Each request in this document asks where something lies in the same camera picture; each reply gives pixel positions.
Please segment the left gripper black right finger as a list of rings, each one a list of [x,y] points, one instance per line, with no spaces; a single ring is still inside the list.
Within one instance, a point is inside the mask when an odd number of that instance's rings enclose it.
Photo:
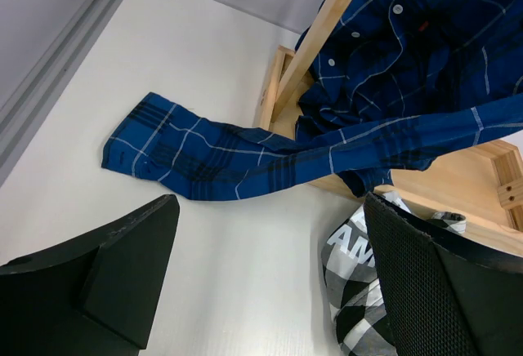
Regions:
[[[376,194],[369,241],[400,355],[520,355],[522,259],[422,220]]]

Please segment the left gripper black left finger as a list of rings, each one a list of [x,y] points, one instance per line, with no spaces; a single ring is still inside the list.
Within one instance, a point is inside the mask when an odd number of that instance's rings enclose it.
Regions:
[[[1,267],[3,355],[137,355],[148,345],[180,207],[165,194]]]

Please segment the black white checkered shirt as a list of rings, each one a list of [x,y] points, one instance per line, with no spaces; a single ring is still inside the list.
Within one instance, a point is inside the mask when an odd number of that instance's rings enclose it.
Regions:
[[[474,355],[467,324],[433,243],[398,219],[392,245],[376,270],[364,208],[329,236],[321,251],[324,284],[337,343],[345,355]]]

